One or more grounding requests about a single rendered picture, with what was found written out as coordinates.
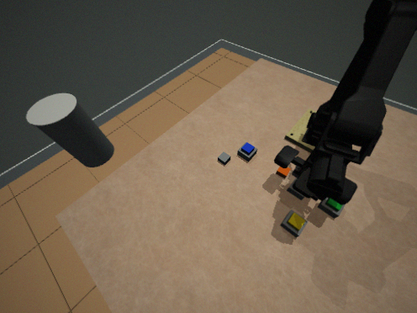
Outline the green button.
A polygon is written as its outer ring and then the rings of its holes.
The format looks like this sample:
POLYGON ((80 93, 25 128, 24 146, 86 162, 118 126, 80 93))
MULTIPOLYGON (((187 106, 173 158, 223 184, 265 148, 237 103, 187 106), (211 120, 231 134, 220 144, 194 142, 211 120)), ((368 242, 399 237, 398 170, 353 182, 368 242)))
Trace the green button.
POLYGON ((333 201, 331 198, 325 198, 321 200, 318 209, 325 212, 327 215, 330 215, 334 219, 340 216, 341 211, 344 209, 345 205, 340 205, 337 202, 333 201))

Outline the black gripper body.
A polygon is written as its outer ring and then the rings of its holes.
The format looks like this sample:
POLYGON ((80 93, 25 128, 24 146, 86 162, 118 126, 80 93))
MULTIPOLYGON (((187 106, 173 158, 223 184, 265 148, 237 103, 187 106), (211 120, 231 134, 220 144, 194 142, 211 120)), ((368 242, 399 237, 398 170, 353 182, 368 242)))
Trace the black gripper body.
MULTIPOLYGON (((300 176, 300 171, 304 167, 304 165, 308 164, 312 167, 314 158, 312 152, 309 155, 308 159, 305 161, 303 158, 296 156, 298 155, 298 153, 300 153, 300 151, 293 149, 291 146, 285 146, 276 155, 274 163, 276 163, 278 166, 282 168, 287 168, 289 163, 291 162, 296 166, 293 172, 300 176)), ((340 196, 339 198, 335 197, 331 199, 340 205, 345 205, 351 200, 353 194, 356 192, 356 188, 356 183, 352 182, 348 178, 345 178, 342 196, 340 196)))

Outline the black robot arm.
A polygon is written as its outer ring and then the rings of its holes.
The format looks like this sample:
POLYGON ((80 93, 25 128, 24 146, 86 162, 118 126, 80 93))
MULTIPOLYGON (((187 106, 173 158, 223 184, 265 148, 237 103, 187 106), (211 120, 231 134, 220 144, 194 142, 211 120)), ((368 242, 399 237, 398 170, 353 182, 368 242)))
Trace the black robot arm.
POLYGON ((417 0, 372 1, 364 41, 332 98, 309 118, 302 142, 315 146, 314 160, 293 189, 316 201, 342 196, 347 165, 361 165, 383 134, 383 96, 416 30, 417 0))

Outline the yellow button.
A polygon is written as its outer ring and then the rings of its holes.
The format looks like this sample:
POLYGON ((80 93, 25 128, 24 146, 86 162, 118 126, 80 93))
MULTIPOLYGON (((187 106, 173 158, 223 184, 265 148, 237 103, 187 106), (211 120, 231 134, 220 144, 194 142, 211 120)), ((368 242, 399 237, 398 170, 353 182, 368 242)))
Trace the yellow button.
POLYGON ((301 215, 296 213, 294 210, 291 210, 286 218, 282 220, 280 225, 282 228, 297 238, 300 236, 307 224, 308 221, 302 218, 301 215))

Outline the purple button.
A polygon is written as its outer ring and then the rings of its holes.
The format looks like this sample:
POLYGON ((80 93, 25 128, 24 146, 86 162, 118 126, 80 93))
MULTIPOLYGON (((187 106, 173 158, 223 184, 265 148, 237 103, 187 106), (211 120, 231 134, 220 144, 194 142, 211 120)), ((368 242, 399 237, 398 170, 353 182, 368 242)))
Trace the purple button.
POLYGON ((287 191, 289 192, 289 193, 291 193, 292 195, 294 195, 294 196, 296 196, 297 198, 299 198, 299 199, 303 199, 305 196, 304 195, 302 195, 300 192, 298 192, 298 191, 296 191, 295 189, 293 189, 293 183, 295 182, 295 180, 296 179, 298 179, 298 178, 295 178, 294 180, 293 180, 293 182, 290 184, 290 186, 288 187, 288 189, 287 189, 287 191))

